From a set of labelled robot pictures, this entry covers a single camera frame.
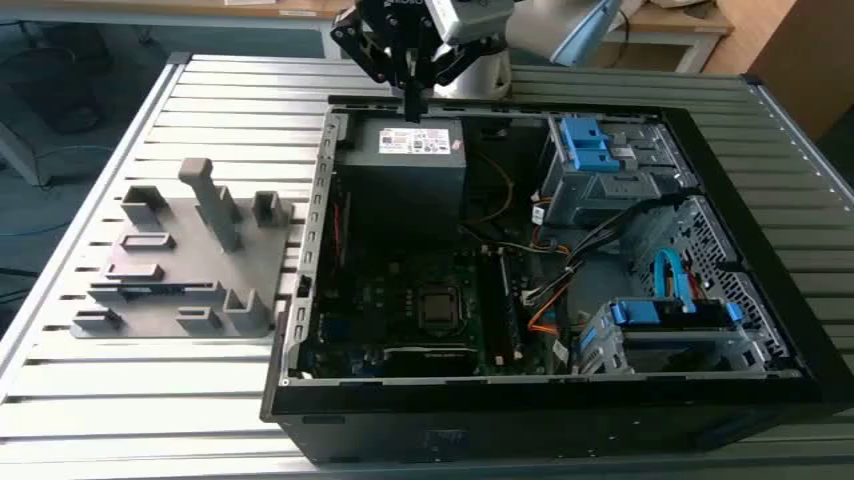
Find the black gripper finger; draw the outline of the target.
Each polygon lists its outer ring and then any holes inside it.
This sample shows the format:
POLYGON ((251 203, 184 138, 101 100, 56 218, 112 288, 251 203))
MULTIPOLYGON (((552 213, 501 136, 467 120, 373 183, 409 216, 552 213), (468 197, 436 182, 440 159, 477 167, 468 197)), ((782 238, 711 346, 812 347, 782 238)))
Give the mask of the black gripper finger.
POLYGON ((445 53, 435 56, 441 42, 439 40, 419 40, 415 48, 413 67, 413 122, 420 122, 427 112, 424 92, 436 84, 448 85, 475 63, 487 55, 497 54, 507 47, 504 37, 484 37, 479 40, 452 46, 445 53))
POLYGON ((415 84, 411 80, 407 49, 392 43, 381 46, 371 32, 364 32, 360 19, 337 19, 331 38, 376 83, 387 82, 401 92, 407 122, 415 122, 415 84))

